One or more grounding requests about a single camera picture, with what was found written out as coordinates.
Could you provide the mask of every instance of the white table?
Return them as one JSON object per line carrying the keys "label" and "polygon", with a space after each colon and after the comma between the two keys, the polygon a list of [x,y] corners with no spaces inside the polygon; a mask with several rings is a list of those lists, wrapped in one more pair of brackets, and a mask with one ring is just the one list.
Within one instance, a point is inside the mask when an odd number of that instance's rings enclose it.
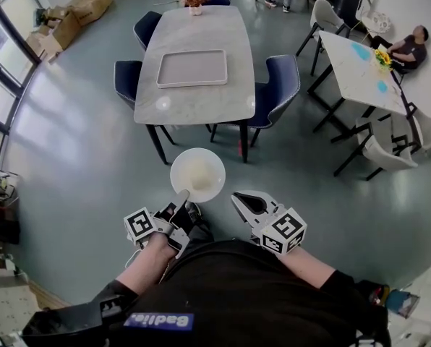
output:
{"label": "white table", "polygon": [[[166,53],[223,49],[225,85],[159,89],[156,78]],[[255,113],[254,69],[246,27],[236,7],[206,6],[202,15],[188,8],[165,12],[148,45],[140,72],[134,120],[146,124],[156,149],[166,157],[152,125],[217,124],[240,121],[243,160],[247,159],[247,123]]]}
{"label": "white table", "polygon": [[[333,121],[341,131],[349,130],[334,116],[334,112],[345,100],[368,105],[369,108],[363,117],[369,116],[375,108],[407,115],[406,102],[403,100],[400,87],[390,72],[381,74],[377,67],[372,64],[372,57],[375,54],[371,48],[324,31],[320,31],[320,37],[331,64],[307,92],[328,111],[328,114],[315,127],[314,132],[319,130],[327,121]],[[362,54],[367,52],[368,59],[363,58],[363,55],[360,56],[359,52]],[[315,90],[332,71],[335,72],[341,99],[333,106],[329,106],[315,93]],[[386,86],[386,91],[382,91],[378,86]]]}

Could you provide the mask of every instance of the gray floor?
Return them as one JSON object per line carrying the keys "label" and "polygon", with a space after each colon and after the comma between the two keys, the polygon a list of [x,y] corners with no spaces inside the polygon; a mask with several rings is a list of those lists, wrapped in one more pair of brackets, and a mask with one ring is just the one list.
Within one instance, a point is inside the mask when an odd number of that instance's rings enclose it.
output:
{"label": "gray floor", "polygon": [[[294,0],[292,13],[269,10],[251,0],[239,7],[252,47],[257,81],[266,81],[267,57],[295,53],[309,31],[306,0]],[[104,17],[53,64],[41,66],[18,111],[4,159],[21,175],[21,244],[13,252],[33,280],[61,298],[87,301],[121,272],[133,253],[122,218],[147,206],[160,208],[173,195],[169,166],[161,163],[144,126],[113,89],[116,60],[142,59],[133,24],[152,7],[151,0],[115,0]],[[356,142],[332,145],[338,133],[312,128],[323,112],[308,98],[314,44],[299,57],[302,88],[274,128],[261,132],[249,163],[238,156],[238,132],[220,127],[209,143],[204,126],[163,138],[169,160],[191,147],[217,153],[226,167],[223,191],[202,206],[218,238],[245,237],[230,203],[237,189],[269,192],[292,206],[309,224],[304,247],[357,278],[401,286],[431,265],[431,153],[417,156],[413,171],[362,177],[374,166],[358,158],[339,179],[334,169]],[[328,65],[320,54],[318,73]],[[322,89],[333,102],[336,81]],[[364,107],[345,104],[348,124]]]}

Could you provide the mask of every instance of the sneaker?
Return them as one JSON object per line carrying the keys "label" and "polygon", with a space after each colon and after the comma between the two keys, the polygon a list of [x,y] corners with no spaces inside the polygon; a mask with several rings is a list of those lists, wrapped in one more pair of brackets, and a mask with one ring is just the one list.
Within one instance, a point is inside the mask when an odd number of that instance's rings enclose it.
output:
{"label": "sneaker", "polygon": [[189,217],[192,219],[193,223],[201,221],[201,209],[193,202],[185,203],[185,210],[187,210]]}
{"label": "sneaker", "polygon": [[265,4],[270,8],[276,8],[276,2],[273,0],[264,0]]}

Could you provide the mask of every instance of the logo patch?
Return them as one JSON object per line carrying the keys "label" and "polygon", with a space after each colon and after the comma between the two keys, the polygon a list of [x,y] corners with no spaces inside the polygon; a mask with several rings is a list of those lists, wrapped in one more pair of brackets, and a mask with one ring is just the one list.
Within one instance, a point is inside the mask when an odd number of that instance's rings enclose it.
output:
{"label": "logo patch", "polygon": [[125,327],[189,331],[193,329],[193,314],[133,313]]}

